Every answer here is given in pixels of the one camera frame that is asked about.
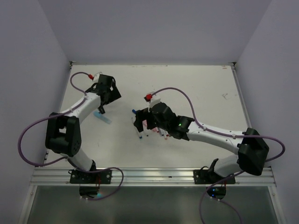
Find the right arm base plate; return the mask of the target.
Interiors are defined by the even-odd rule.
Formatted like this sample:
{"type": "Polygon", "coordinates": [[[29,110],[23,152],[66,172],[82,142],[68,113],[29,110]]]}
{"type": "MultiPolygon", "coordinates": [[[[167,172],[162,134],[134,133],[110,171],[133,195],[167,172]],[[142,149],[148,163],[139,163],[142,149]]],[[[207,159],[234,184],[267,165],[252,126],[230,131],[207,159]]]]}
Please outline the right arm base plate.
{"type": "Polygon", "coordinates": [[[195,169],[193,170],[194,184],[235,184],[235,178],[225,180],[224,177],[219,176],[215,172],[209,172],[207,169],[195,169]]]}

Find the black marker cap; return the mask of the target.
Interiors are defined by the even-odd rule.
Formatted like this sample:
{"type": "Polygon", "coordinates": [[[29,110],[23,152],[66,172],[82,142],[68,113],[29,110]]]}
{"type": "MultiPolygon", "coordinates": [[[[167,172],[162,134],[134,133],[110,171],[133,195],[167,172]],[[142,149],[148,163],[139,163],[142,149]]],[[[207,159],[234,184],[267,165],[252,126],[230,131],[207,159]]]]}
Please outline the black marker cap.
{"type": "Polygon", "coordinates": [[[98,111],[100,114],[105,114],[105,109],[103,106],[98,107],[98,111]]]}

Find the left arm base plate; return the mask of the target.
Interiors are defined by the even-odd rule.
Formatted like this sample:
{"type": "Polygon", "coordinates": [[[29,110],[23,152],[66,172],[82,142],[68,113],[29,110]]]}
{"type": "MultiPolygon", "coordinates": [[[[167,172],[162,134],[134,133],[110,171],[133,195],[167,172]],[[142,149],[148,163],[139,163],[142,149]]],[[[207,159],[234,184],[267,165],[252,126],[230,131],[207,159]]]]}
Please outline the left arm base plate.
{"type": "Polygon", "coordinates": [[[75,169],[68,171],[71,175],[71,184],[110,184],[112,170],[101,171],[98,173],[86,173],[75,169]]]}

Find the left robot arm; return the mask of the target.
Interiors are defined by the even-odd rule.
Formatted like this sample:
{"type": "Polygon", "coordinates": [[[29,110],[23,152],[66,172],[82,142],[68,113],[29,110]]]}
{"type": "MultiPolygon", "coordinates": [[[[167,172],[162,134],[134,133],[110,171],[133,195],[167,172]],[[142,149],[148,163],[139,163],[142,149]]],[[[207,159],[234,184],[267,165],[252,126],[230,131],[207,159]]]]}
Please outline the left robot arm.
{"type": "Polygon", "coordinates": [[[80,177],[86,183],[96,180],[97,171],[95,162],[81,147],[80,124],[91,113],[108,120],[103,116],[104,106],[121,98],[114,77],[97,74],[90,78],[95,78],[96,82],[83,92],[84,96],[80,101],[61,114],[50,114],[45,138],[46,148],[67,157],[69,163],[81,171],[80,177]]]}

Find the pink highlighter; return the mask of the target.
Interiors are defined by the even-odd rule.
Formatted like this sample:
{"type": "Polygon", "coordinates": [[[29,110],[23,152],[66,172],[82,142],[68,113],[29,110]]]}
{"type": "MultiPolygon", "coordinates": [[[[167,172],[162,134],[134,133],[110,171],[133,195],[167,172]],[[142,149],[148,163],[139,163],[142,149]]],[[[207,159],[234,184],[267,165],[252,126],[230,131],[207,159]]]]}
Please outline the pink highlighter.
{"type": "Polygon", "coordinates": [[[144,121],[142,122],[142,124],[143,124],[143,126],[144,126],[145,128],[149,129],[146,120],[144,120],[144,121]]]}

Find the clear white pen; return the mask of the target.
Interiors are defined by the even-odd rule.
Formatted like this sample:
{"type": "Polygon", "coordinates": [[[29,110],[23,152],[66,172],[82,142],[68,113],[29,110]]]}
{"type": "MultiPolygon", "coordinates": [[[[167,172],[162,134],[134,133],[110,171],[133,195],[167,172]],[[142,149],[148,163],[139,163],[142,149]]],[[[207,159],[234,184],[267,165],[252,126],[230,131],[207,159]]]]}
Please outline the clear white pen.
{"type": "Polygon", "coordinates": [[[158,132],[161,136],[164,136],[164,132],[160,128],[158,128],[158,132]]]}

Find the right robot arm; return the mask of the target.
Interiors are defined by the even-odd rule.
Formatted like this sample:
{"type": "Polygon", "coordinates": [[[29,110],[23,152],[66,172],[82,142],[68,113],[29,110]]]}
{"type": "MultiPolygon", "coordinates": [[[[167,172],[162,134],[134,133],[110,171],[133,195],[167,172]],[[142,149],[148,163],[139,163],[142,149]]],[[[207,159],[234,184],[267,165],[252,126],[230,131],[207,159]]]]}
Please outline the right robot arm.
{"type": "Polygon", "coordinates": [[[193,118],[176,115],[165,103],[137,110],[134,126],[140,133],[144,128],[158,128],[178,140],[204,142],[230,151],[231,156],[214,159],[207,170],[200,172],[200,178],[207,183],[219,183],[227,176],[242,171],[260,176],[269,152],[268,145],[255,129],[215,134],[206,126],[197,125],[193,118]]]}

